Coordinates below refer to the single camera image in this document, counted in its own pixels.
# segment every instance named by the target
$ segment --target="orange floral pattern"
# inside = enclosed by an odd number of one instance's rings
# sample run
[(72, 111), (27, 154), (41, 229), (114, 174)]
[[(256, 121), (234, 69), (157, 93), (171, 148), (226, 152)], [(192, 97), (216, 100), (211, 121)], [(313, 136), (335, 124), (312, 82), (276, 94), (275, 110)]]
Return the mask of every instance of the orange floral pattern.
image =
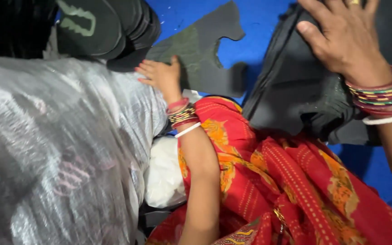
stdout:
[[(221, 239), (215, 244), (392, 244), (392, 209), (324, 144), (303, 134), (258, 140), (263, 137), (256, 137), (241, 108), (225, 98), (207, 97), (195, 108), (221, 169)], [(188, 193), (191, 173), (181, 150), (179, 164)], [(186, 205), (147, 244), (176, 244), (185, 217)]]

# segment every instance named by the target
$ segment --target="woman's hand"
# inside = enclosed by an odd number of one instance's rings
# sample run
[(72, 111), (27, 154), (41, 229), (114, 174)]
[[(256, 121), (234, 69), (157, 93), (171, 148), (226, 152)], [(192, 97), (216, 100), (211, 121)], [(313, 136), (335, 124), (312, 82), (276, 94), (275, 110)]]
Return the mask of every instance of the woman's hand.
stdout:
[(375, 87), (392, 82), (392, 71), (379, 51), (375, 30), (378, 0), (298, 0), (316, 19), (321, 31), (302, 21), (298, 31), (314, 54), (332, 72), (358, 86)]
[(147, 77), (147, 79), (139, 78), (139, 81), (161, 91), (168, 104), (177, 102), (182, 98), (179, 85), (181, 66), (177, 56), (172, 56), (171, 65), (143, 60), (140, 67), (135, 68), (135, 71)]

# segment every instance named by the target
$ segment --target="transparent plastic wrap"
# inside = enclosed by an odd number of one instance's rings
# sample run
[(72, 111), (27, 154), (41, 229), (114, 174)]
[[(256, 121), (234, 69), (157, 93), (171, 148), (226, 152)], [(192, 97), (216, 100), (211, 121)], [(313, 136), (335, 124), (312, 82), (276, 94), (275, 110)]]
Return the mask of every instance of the transparent plastic wrap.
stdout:
[(145, 183), (145, 201), (151, 207), (166, 208), (186, 201), (178, 161), (178, 139), (164, 136), (154, 141)]
[(102, 64), (0, 58), (0, 245), (135, 242), (161, 95)]

